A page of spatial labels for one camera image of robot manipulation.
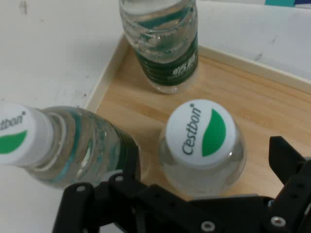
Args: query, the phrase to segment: water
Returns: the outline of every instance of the water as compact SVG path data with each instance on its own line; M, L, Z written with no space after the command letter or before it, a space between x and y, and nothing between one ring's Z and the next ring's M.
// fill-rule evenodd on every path
M42 111L54 128L50 153L24 167L37 180L54 187L90 182L94 186L121 172L122 147L136 147L132 138L108 121L83 109L54 107Z
M120 0L120 13L152 86L176 93L192 84L198 65L195 0Z
M246 163L245 142L236 126L236 141L227 159L216 167L194 169L178 163L173 158L164 129L159 141L159 159L166 178L180 192L193 198L217 196L241 176Z

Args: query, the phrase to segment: screw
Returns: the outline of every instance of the screw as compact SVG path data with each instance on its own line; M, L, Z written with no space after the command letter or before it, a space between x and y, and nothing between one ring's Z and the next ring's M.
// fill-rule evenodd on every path
M86 187L85 186L79 186L79 187L77 187L77 192L83 192L84 190L86 189Z
M203 232L213 232L215 228L215 224L211 221L204 221L201 224L201 229Z
M269 208L272 206L273 202L274 202L274 200L268 201L268 207L269 207Z
M271 224L275 227L285 227L286 221L282 217L272 217L271 218Z
M115 178L115 181L118 181L118 182L120 182L120 181L123 181L123 176L117 176L116 178Z

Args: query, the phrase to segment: plastic water bottle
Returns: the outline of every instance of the plastic water bottle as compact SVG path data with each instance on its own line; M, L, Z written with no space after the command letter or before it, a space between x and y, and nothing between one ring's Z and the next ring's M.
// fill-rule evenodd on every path
M120 0L120 13L150 84L165 93L189 87L198 76L195 0Z
M193 198L216 196L240 177L246 163L243 135L230 113L208 100L192 100L170 116L159 158L168 181Z
M138 149L127 133L83 109L0 104L0 163L54 187L94 186L122 172Z

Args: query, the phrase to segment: bottle cap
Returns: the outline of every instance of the bottle cap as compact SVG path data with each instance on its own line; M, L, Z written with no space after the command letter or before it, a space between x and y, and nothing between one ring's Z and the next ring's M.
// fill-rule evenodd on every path
M40 110L0 103L0 163L27 166L38 162L51 149L53 127Z
M214 167L231 155L236 126L230 113L209 100L179 106L166 127L168 147L176 161L187 167Z

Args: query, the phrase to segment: green label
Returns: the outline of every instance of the green label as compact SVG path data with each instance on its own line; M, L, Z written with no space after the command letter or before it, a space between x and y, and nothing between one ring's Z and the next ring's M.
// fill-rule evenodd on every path
M202 156L215 153L225 141L225 122L218 112L212 109L212 116L202 140Z
M15 151L23 143L27 131L0 137L0 154L9 154Z
M115 170L124 170L128 157L131 156L132 153L138 152L138 147L129 134L125 133L114 125L112 125L112 127L116 130L121 141L120 156Z
M175 86L190 78L197 68L198 55L198 35L187 52L171 63L156 63L136 53L146 76L152 82L164 86Z

